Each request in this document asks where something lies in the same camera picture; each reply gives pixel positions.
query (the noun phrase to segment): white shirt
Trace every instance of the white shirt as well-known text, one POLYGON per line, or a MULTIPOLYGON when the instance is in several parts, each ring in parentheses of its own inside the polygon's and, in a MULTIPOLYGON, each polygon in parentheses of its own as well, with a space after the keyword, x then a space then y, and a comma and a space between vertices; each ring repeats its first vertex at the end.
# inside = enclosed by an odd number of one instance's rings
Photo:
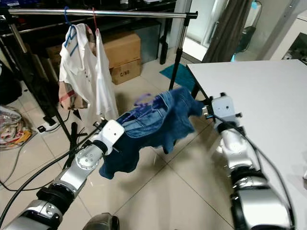
POLYGON ((79 109, 79 112, 87 131, 92 131, 93 123, 100 122, 101 116, 107 120, 118 118, 109 60, 99 29, 95 33, 95 56, 86 37, 86 25, 81 23, 73 26, 77 35, 70 40, 67 47, 65 42, 62 44, 59 81, 69 83, 88 103, 88 107, 79 109))

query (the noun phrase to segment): gray curtain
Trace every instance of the gray curtain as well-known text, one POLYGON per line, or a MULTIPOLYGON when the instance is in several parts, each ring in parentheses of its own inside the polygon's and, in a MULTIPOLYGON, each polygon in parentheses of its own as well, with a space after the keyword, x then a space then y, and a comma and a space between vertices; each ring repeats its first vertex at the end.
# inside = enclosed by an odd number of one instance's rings
MULTIPOLYGON (((239 45, 252 1, 229 0, 202 63, 231 61, 239 45)), ((195 84, 192 96, 195 97, 198 91, 195 84)))

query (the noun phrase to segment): teal mat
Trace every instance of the teal mat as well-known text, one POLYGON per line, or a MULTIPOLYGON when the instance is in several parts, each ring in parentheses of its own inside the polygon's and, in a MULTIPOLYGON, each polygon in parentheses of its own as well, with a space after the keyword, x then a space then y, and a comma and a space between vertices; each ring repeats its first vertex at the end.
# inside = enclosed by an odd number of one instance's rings
MULTIPOLYGON (((166 76, 169 79, 172 79, 174 65, 167 67, 166 69, 160 71, 161 74, 166 76)), ((190 71, 182 64, 179 64, 175 82, 178 85, 185 86, 188 90, 192 91, 194 87, 194 78, 191 75, 190 71)))

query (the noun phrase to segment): power strip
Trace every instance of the power strip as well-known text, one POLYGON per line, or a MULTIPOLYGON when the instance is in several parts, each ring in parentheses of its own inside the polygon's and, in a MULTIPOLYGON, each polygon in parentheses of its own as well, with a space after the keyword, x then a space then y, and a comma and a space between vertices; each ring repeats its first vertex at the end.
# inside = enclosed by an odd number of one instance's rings
POLYGON ((58 122, 54 123, 53 125, 49 125, 48 122, 44 122, 42 125, 37 127, 37 130, 39 133, 44 133, 44 132, 55 132, 59 129, 59 124, 58 122))

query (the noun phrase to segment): denim jeans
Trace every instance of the denim jeans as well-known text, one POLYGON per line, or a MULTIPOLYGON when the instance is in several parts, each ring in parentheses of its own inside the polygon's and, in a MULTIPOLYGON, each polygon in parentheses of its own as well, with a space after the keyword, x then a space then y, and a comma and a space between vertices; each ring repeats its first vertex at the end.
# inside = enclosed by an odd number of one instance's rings
POLYGON ((179 88, 156 96, 152 105, 135 108, 117 121, 125 133, 114 145, 114 150, 104 157, 99 173, 112 179, 115 172, 132 172, 139 161, 140 149, 163 147, 167 153, 174 141, 194 132, 190 115, 201 116, 203 103, 195 101, 187 88, 179 88))

